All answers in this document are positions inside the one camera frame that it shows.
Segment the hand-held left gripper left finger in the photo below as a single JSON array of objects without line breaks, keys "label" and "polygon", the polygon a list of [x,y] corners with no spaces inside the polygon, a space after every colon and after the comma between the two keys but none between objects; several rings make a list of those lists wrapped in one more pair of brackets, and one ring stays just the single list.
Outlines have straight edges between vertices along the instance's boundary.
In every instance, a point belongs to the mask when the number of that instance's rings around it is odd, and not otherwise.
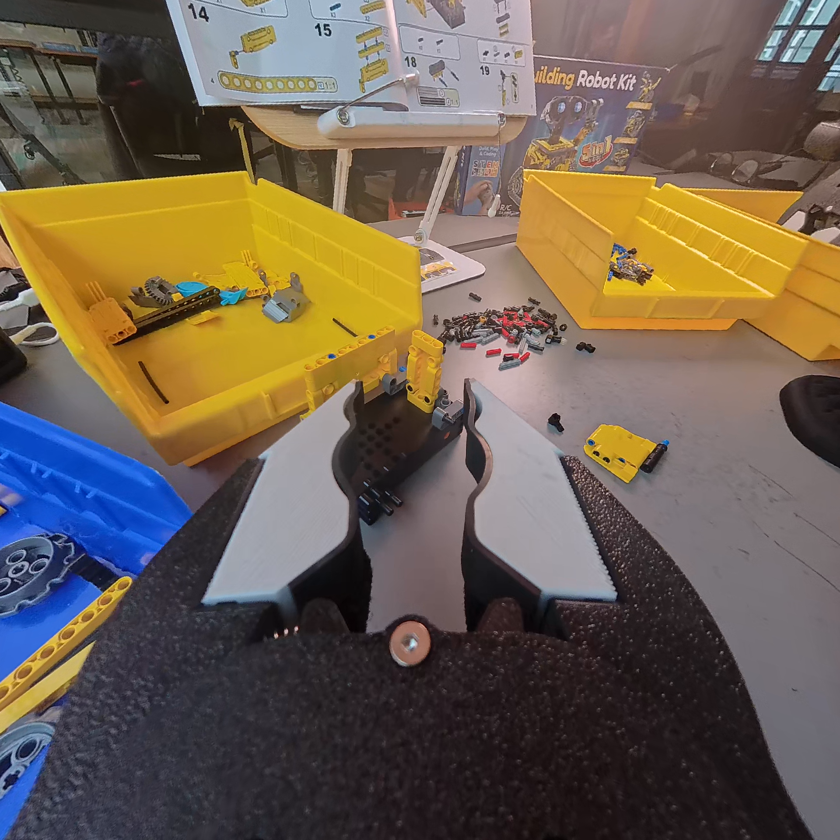
[{"label": "hand-held left gripper left finger", "polygon": [[365,630],[365,550],[355,435],[364,389],[352,381],[257,459],[238,518],[203,595],[204,606],[273,604],[283,627],[317,599]]}]

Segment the lego instruction booklet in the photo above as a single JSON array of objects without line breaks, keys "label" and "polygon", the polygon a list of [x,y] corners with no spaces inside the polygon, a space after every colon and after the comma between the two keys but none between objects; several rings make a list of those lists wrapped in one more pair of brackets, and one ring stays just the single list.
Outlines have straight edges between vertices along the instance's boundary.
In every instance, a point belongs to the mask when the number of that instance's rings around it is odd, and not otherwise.
[{"label": "lego instruction booklet", "polygon": [[527,1],[167,1],[198,102],[536,112]]}]

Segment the black mesh pad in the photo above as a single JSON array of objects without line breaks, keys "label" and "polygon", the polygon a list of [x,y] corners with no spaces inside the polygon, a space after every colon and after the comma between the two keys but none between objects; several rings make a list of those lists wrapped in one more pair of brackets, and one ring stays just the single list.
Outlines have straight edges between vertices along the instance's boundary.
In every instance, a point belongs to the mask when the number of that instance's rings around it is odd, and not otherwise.
[{"label": "black mesh pad", "polygon": [[779,393],[784,421],[793,436],[816,456],[839,467],[839,378],[809,374]]}]

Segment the yellow plastic bin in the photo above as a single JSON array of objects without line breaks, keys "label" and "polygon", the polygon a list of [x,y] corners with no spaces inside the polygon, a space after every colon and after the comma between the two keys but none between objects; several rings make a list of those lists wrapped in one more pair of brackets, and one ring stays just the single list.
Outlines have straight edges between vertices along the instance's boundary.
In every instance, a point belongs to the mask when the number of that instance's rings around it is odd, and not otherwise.
[{"label": "yellow plastic bin", "polygon": [[808,361],[839,358],[838,246],[796,233],[779,221],[801,192],[683,188],[666,184],[658,197],[699,225],[687,245],[711,245],[711,256],[733,260],[761,301],[726,304],[715,320],[740,319]]},{"label": "yellow plastic bin", "polygon": [[[687,245],[699,225],[666,206],[662,186],[651,176],[523,173],[517,246],[579,326],[728,329],[738,319],[713,319],[726,304],[733,312],[769,296],[750,290],[741,264],[713,258],[710,244]],[[615,243],[654,267],[645,286],[606,280]]]},{"label": "yellow plastic bin", "polygon": [[[368,375],[423,324],[415,247],[241,171],[6,192],[2,229],[74,361],[170,465],[304,413],[310,368],[333,354]],[[115,345],[90,313],[93,291],[129,306],[153,277],[227,290],[261,272],[299,277],[300,316],[274,323],[257,296]]]}]

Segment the black and yellow lego model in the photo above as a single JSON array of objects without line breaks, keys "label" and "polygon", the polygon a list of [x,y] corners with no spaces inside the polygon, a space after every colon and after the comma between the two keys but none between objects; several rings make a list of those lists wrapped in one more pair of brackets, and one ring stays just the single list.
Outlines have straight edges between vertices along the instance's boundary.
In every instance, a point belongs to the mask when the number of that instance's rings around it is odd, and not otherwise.
[{"label": "black and yellow lego model", "polygon": [[396,331],[379,329],[304,366],[308,417],[352,382],[363,394],[353,434],[355,470],[351,485],[360,519],[375,524],[403,502],[396,489],[462,433],[465,407],[440,386],[447,333],[435,339],[412,333],[407,357],[399,359]]}]

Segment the pile of small lego pieces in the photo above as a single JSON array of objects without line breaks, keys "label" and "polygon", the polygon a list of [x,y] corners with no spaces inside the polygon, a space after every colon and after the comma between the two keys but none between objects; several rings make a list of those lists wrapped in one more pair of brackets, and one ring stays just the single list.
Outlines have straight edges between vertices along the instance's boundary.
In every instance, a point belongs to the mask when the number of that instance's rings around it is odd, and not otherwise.
[{"label": "pile of small lego pieces", "polygon": [[424,296],[423,325],[443,345],[444,372],[536,372],[567,356],[589,360],[598,346],[572,326],[571,315],[547,293],[492,297],[463,291],[451,299]]}]

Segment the wooden stand board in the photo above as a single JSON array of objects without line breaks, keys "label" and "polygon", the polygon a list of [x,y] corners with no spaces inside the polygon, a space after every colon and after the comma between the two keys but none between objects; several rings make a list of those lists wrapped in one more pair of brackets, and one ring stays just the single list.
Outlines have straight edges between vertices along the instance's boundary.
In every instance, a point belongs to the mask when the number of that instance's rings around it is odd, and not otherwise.
[{"label": "wooden stand board", "polygon": [[321,116],[312,110],[295,111],[283,106],[243,106],[244,115],[270,139],[299,151],[337,150],[401,150],[443,148],[464,145],[504,145],[514,141],[527,127],[529,117],[512,115],[492,134],[417,133],[414,128],[385,128],[385,134],[374,137],[359,136],[331,139],[319,131]]}]

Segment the long yellow lego beam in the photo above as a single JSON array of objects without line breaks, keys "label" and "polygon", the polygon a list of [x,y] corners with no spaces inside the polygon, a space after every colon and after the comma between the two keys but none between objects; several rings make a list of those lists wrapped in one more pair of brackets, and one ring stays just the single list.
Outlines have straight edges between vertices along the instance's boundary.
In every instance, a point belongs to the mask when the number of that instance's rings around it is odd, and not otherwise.
[{"label": "long yellow lego beam", "polygon": [[10,707],[35,682],[42,679],[47,671],[56,667],[98,630],[100,625],[108,621],[133,583],[134,579],[129,576],[117,579],[95,601],[13,669],[1,682],[1,710]]}]

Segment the yellow lego block assembly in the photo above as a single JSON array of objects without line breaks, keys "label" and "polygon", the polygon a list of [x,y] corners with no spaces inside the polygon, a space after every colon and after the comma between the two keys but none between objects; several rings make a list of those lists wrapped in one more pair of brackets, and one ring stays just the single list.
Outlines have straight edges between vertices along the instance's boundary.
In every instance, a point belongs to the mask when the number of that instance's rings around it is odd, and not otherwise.
[{"label": "yellow lego block assembly", "polygon": [[601,424],[584,441],[583,452],[612,476],[629,484],[657,445],[623,427]]}]

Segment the heap of blue grey parts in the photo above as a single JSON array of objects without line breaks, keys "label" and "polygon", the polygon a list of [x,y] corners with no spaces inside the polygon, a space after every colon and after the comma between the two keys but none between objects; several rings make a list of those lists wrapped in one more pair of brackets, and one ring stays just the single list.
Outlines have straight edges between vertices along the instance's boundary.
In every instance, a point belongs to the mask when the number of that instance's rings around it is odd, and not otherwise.
[{"label": "heap of blue grey parts", "polygon": [[645,286],[655,274],[655,268],[643,262],[636,248],[626,248],[615,243],[609,260],[606,280],[628,280]]}]

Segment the robot kit box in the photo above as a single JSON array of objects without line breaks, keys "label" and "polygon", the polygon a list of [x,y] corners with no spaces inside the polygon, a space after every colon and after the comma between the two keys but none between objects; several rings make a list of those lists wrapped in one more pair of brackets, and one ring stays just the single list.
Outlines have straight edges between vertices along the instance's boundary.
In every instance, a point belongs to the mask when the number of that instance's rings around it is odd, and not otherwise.
[{"label": "robot kit box", "polygon": [[[535,114],[514,141],[503,145],[497,215],[520,214],[526,170],[626,173],[669,72],[660,66],[535,56]],[[496,145],[473,145],[459,153],[457,215],[487,216],[496,151]]]}]

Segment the grey spoked wheel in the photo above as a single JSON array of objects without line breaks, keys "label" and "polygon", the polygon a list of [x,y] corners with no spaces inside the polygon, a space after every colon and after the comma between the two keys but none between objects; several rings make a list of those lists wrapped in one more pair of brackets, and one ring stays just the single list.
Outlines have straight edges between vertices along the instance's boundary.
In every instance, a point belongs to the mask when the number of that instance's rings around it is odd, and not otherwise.
[{"label": "grey spoked wheel", "polygon": [[15,724],[1,736],[1,799],[50,745],[56,727],[42,720]]}]

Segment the black gear wheel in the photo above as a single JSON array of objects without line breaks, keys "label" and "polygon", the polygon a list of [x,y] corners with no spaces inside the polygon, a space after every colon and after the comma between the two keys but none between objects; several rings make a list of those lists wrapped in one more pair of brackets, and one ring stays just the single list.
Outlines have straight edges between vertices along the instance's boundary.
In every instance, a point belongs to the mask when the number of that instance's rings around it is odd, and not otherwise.
[{"label": "black gear wheel", "polygon": [[1,617],[42,602],[66,579],[77,547],[66,535],[36,534],[1,548]]}]

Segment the blue plastic bin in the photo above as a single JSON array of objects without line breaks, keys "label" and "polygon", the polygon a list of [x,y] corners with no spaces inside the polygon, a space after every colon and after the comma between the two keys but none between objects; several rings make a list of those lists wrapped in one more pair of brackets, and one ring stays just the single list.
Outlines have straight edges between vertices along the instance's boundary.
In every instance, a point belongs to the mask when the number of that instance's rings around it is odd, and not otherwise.
[{"label": "blue plastic bin", "polygon": [[[42,602],[1,618],[2,680],[117,579],[135,580],[191,517],[151,468],[6,404],[1,408],[1,491],[1,548],[44,533],[64,534],[77,547],[77,558],[57,588]],[[33,719],[52,722],[57,731],[105,623],[2,710],[2,734]],[[49,746],[2,799],[2,838],[34,788]]]}]

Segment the white stand post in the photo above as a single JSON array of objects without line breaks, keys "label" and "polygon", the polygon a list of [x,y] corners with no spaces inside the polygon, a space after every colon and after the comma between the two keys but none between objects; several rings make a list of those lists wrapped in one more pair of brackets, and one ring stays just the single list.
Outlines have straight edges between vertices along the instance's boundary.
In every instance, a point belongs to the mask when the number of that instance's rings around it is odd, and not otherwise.
[{"label": "white stand post", "polygon": [[[436,222],[440,207],[444,201],[448,184],[451,180],[452,174],[454,173],[460,149],[460,145],[448,145],[445,147],[443,160],[439,167],[425,214],[413,236],[413,244],[418,248],[423,248],[429,245],[430,235]],[[352,149],[339,148],[337,150],[332,210],[338,214],[344,214],[352,159]]]}]

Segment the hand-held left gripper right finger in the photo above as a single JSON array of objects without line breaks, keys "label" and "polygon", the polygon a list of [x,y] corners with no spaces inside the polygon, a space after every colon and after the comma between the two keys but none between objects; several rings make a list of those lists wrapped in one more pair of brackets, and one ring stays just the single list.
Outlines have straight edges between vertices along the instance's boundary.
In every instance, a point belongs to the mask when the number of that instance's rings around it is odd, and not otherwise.
[{"label": "hand-held left gripper right finger", "polygon": [[564,454],[478,380],[465,380],[465,620],[513,600],[526,629],[554,602],[613,605],[617,589]]}]

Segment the eyeglasses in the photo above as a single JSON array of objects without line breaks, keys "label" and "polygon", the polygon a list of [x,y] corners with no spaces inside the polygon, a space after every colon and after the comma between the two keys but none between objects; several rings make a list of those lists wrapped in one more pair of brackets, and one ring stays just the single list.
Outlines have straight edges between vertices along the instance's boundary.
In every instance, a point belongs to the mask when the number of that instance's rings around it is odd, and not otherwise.
[{"label": "eyeglasses", "polygon": [[711,152],[710,175],[757,190],[804,191],[824,173],[826,163],[797,154],[766,151]]}]

